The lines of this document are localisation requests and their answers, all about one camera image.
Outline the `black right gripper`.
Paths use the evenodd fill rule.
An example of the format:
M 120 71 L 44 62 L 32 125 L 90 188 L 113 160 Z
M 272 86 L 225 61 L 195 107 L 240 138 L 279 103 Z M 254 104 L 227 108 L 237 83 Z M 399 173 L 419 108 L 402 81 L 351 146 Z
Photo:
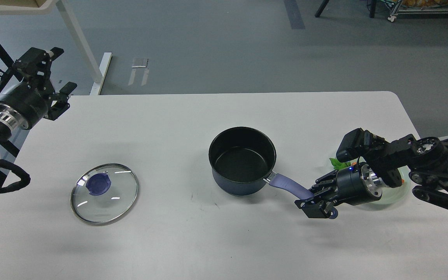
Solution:
M 333 189 L 324 189 L 336 185 Z M 361 205 L 378 201 L 382 197 L 382 181 L 367 163 L 356 164 L 342 170 L 332 170 L 315 181 L 317 192 L 307 190 L 306 194 L 295 200 L 295 205 L 311 219 L 336 219 L 336 202 Z

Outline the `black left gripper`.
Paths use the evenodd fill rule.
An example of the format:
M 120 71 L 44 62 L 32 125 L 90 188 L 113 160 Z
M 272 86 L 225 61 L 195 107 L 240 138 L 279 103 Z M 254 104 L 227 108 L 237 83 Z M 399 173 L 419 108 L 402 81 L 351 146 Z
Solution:
M 41 119 L 54 121 L 70 108 L 69 98 L 77 84 L 68 82 L 53 92 L 50 80 L 52 62 L 63 53 L 59 47 L 31 47 L 14 62 L 12 70 L 22 76 L 22 84 L 0 95 L 0 123 L 10 130 L 30 130 Z

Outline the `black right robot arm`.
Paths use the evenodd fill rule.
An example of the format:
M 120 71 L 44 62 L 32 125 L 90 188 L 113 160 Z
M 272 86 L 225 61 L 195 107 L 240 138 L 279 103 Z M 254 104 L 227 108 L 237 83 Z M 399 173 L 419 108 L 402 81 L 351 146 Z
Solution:
M 404 166 L 416 184 L 413 195 L 448 210 L 448 139 L 416 139 L 410 134 L 388 142 L 358 128 L 344 136 L 336 158 L 343 163 L 364 161 L 318 178 L 310 189 L 312 194 L 295 201 L 309 218 L 334 219 L 338 205 L 380 200 L 383 188 L 402 186 L 399 168 Z

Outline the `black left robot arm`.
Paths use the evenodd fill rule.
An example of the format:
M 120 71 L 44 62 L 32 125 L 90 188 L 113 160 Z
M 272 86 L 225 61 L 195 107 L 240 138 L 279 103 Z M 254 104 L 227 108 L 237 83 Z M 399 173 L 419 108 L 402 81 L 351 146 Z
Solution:
M 7 71 L 0 69 L 0 146 L 13 156 L 19 153 L 10 140 L 16 130 L 30 130 L 41 119 L 54 121 L 70 108 L 69 97 L 76 83 L 68 82 L 57 91 L 50 80 L 52 63 L 63 53 L 59 47 L 50 50 L 32 47 Z M 14 163 L 0 158 L 0 170 L 18 177 L 18 181 L 0 187 L 0 194 L 30 184 L 30 175 Z

